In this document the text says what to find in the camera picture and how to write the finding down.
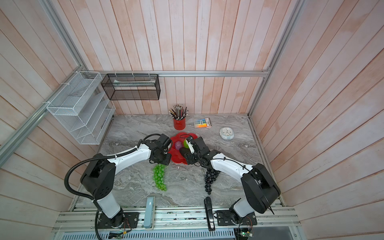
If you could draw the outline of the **purple round fruit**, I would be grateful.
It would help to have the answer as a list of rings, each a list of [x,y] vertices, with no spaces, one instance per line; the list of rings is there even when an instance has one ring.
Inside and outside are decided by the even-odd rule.
[[[181,148],[183,148],[184,147],[184,145],[183,145],[183,143],[181,142],[181,141],[177,141],[176,143],[175,143],[175,149],[177,150],[177,151],[179,151]]]

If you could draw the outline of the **green grape bunch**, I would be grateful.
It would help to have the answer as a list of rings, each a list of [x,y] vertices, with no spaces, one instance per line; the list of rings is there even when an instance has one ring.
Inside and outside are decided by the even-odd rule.
[[[155,182],[156,187],[161,191],[166,191],[167,186],[165,184],[165,165],[156,165],[153,169],[153,180]]]

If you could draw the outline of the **dark purple grape bunch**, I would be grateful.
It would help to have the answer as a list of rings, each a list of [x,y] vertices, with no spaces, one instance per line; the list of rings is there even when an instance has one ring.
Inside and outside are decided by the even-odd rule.
[[[217,180],[221,172],[214,169],[207,169],[205,174],[205,191],[208,195],[212,193],[212,184]]]

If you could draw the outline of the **green textured round fruit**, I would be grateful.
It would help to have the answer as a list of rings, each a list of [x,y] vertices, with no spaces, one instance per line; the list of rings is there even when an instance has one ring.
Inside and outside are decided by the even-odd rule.
[[[186,149],[189,149],[188,141],[184,140],[183,145]]]

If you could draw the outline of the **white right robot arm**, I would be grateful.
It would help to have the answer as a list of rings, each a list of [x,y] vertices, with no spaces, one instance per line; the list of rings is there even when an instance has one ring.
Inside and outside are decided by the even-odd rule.
[[[188,147],[180,151],[187,164],[199,164],[209,171],[208,176],[214,172],[227,174],[242,184],[245,197],[230,207],[233,215],[243,218],[253,212],[263,214],[279,198],[281,190],[264,165],[247,165],[210,150],[201,137],[189,136],[186,143]]]

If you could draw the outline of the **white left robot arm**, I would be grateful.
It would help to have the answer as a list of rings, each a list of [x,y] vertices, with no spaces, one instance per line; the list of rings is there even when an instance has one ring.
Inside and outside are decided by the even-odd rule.
[[[117,219],[120,223],[124,213],[112,194],[116,174],[141,161],[165,166],[170,163],[172,140],[164,134],[152,136],[158,138],[150,140],[145,137],[135,147],[118,154],[96,155],[83,173],[81,184],[91,194],[98,210],[108,219]]]

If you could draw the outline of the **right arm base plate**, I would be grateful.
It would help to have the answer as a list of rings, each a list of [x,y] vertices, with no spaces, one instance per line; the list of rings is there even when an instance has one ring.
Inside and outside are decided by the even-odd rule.
[[[219,226],[256,226],[258,224],[254,213],[248,214],[246,217],[239,217],[235,212],[230,210],[218,210],[215,212]]]

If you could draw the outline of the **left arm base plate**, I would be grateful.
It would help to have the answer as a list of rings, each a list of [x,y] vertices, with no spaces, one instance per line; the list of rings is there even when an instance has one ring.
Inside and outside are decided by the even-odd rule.
[[[135,229],[138,225],[139,212],[118,213],[109,219],[104,213],[100,213],[97,219],[98,229]]]

